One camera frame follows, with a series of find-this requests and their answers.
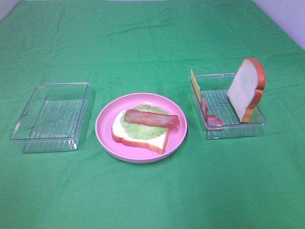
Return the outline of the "toy bacon strip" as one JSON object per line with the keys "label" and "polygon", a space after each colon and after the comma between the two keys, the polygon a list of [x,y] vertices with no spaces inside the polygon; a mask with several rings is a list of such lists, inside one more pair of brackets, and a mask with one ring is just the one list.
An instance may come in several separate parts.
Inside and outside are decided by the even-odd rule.
{"label": "toy bacon strip", "polygon": [[136,109],[126,110],[124,121],[167,128],[176,128],[180,123],[178,115],[139,111]]}
{"label": "toy bacon strip", "polygon": [[201,101],[202,101],[201,102],[201,107],[202,107],[202,110],[203,110],[203,114],[206,118],[207,124],[212,125],[212,126],[224,125],[224,122],[219,117],[217,117],[214,114],[208,114],[208,103],[207,103],[203,94],[201,96]]}

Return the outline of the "green toy lettuce leaf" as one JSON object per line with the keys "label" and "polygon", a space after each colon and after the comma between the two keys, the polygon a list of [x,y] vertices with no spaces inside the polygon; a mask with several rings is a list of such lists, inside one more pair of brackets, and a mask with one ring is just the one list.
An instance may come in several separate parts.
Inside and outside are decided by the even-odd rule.
{"label": "green toy lettuce leaf", "polygon": [[[146,112],[154,112],[160,114],[169,114],[167,111],[162,110],[157,106],[151,106],[149,104],[140,104],[134,107],[134,109],[139,111],[146,111]],[[125,111],[123,111],[120,124],[123,127],[124,131],[133,139],[142,139],[142,140],[149,140],[152,138],[159,137],[165,134],[168,131],[167,127],[159,127],[159,126],[149,126],[149,125],[142,125],[137,123],[130,123],[124,120],[125,118]]]}

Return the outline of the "toy bread slice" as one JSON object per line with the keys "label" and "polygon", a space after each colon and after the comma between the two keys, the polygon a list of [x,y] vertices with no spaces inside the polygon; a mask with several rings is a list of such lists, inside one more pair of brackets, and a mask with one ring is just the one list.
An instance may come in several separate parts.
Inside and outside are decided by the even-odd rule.
{"label": "toy bread slice", "polygon": [[227,96],[241,123],[250,122],[263,96],[266,75],[255,58],[245,58],[227,91]]}
{"label": "toy bread slice", "polygon": [[112,124],[112,138],[116,143],[121,143],[125,146],[131,147],[146,148],[158,154],[163,154],[165,152],[169,129],[165,134],[149,140],[133,139],[131,137],[128,137],[128,135],[120,124],[120,118],[122,113],[123,111],[121,111],[115,117],[114,122]]}

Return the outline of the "yellow toy cheese slice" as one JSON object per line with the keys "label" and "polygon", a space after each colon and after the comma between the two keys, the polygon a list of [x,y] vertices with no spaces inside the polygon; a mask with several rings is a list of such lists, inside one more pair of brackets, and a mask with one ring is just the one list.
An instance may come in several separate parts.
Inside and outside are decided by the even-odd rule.
{"label": "yellow toy cheese slice", "polygon": [[198,99],[198,101],[201,100],[201,93],[200,93],[200,86],[197,83],[196,77],[194,75],[193,69],[191,69],[191,82],[195,91],[195,95]]}

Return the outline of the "pink round plate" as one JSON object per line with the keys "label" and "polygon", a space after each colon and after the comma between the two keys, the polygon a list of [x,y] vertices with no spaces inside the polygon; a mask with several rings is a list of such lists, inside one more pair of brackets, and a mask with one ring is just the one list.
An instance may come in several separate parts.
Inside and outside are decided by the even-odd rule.
{"label": "pink round plate", "polygon": [[[158,154],[146,148],[125,146],[116,143],[112,138],[112,124],[119,112],[131,109],[139,104],[157,106],[171,115],[179,116],[179,128],[171,130],[165,152]],[[115,158],[130,163],[151,163],[162,160],[171,155],[183,142],[187,133],[187,120],[182,109],[172,100],[153,93],[133,93],[121,96],[108,105],[99,113],[95,123],[95,133],[105,150]]]}

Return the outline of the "right clear plastic tray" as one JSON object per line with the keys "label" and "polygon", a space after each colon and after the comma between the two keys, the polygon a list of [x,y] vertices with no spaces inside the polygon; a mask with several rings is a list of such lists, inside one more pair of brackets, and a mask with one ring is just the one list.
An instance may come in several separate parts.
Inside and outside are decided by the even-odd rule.
{"label": "right clear plastic tray", "polygon": [[235,77],[235,73],[195,75],[195,77],[200,86],[201,96],[203,94],[208,103],[208,114],[216,115],[224,122],[224,125],[221,126],[207,124],[201,107],[202,101],[198,101],[190,77],[191,93],[205,138],[212,140],[250,137],[261,132],[266,119],[260,109],[258,107],[254,109],[250,122],[241,123],[227,96],[227,90]]}

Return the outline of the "clear plastic tray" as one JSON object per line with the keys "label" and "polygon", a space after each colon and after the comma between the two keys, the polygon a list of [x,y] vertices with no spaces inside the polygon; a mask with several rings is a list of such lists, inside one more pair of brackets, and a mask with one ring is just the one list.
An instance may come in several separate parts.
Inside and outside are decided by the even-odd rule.
{"label": "clear plastic tray", "polygon": [[200,86],[201,96],[203,94],[208,103],[208,114],[216,115],[224,122],[224,125],[221,126],[207,124],[201,107],[202,101],[198,101],[190,77],[191,93],[205,138],[212,140],[250,137],[261,132],[266,119],[260,109],[258,107],[254,109],[250,122],[241,123],[227,96],[227,90],[235,77],[235,73],[195,75],[195,77]]}
{"label": "clear plastic tray", "polygon": [[89,83],[37,85],[10,135],[23,153],[74,151],[89,103]]}

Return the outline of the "green tablecloth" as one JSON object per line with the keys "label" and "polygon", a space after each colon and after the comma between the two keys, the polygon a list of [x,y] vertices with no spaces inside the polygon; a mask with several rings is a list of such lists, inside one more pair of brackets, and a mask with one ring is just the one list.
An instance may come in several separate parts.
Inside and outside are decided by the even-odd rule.
{"label": "green tablecloth", "polygon": [[[188,78],[264,66],[256,137],[205,139]],[[22,153],[9,136],[41,83],[88,82],[74,152]],[[113,99],[175,101],[188,133],[151,164],[109,155],[95,135]],[[305,53],[250,0],[22,1],[0,24],[0,226],[3,229],[302,229]]]}

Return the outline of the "left clear plastic tray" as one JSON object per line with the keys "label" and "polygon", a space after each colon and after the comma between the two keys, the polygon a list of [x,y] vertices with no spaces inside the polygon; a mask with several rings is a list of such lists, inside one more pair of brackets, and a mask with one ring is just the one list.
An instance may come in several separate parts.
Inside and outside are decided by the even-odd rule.
{"label": "left clear plastic tray", "polygon": [[10,135],[23,153],[74,151],[89,103],[89,83],[37,85]]}

